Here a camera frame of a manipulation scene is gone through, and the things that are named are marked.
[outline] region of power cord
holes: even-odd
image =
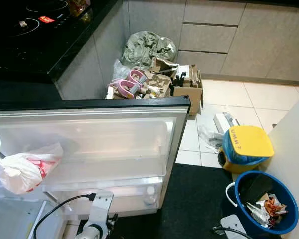
[[[75,196],[73,198],[69,198],[68,200],[65,200],[64,202],[60,203],[58,206],[56,206],[55,208],[53,208],[50,212],[48,212],[46,215],[44,215],[40,221],[38,221],[38,223],[35,225],[34,227],[34,230],[33,230],[33,237],[34,239],[37,239],[36,237],[36,231],[39,227],[39,225],[48,217],[50,216],[55,210],[57,210],[58,208],[62,207],[64,204],[72,201],[72,200],[75,200],[75,199],[78,199],[78,198],[88,198],[90,201],[93,201],[94,198],[96,196],[96,193],[91,193],[91,194],[83,194],[83,195],[79,195],[79,196]]]
[[[239,230],[236,230],[236,229],[233,229],[233,228],[213,227],[211,231],[215,233],[216,231],[221,231],[221,230],[238,233],[238,234],[240,234],[240,235],[242,235],[242,236],[244,236],[248,239],[253,239],[251,236],[247,235],[246,233],[243,233],[243,232],[241,232]]]

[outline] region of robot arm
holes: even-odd
[[[113,199],[113,193],[99,190],[93,200],[89,219],[83,227],[83,231],[75,239],[105,239],[108,235],[108,226],[114,222],[108,220],[108,212]]]

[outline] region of white tile floor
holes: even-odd
[[[299,87],[270,84],[203,80],[204,106],[190,116],[176,163],[220,167],[217,154],[198,136],[200,126],[216,131],[215,113],[229,110],[241,125],[262,127],[269,133],[299,99]],[[73,239],[79,221],[68,221],[63,239]]]

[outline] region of blue bucket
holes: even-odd
[[[260,225],[260,223],[258,223],[250,215],[249,210],[245,207],[245,205],[242,204],[240,196],[239,196],[240,195],[239,190],[241,188],[241,185],[244,184],[244,182],[246,182],[247,180],[251,180],[259,175],[267,176],[272,180],[273,190],[268,193],[274,193],[281,203],[287,205],[286,210],[288,211],[288,213],[283,215],[283,219],[281,220],[281,222],[276,224],[272,229],[265,228],[262,225]],[[237,203],[234,203],[233,200],[230,199],[230,197],[228,196],[228,190],[232,186],[235,186],[235,197],[236,197]],[[243,223],[243,220],[246,219],[249,222],[251,222],[253,226],[257,227],[258,230],[261,230],[266,233],[280,235],[280,234],[286,234],[286,233],[290,232],[297,225],[298,207],[297,207],[294,197],[292,196],[290,191],[287,189],[287,187],[282,182],[280,182],[277,178],[275,178],[267,173],[264,173],[261,171],[248,171],[248,172],[241,174],[238,177],[236,182],[233,182],[226,187],[226,196],[227,196],[229,202],[232,205],[234,205],[234,207],[238,208],[245,216],[242,219],[240,218],[240,220],[242,220],[242,223]]]

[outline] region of yellow container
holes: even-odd
[[[273,155],[270,139],[261,128],[234,126],[224,135],[218,160],[225,170],[243,173],[253,170]]]

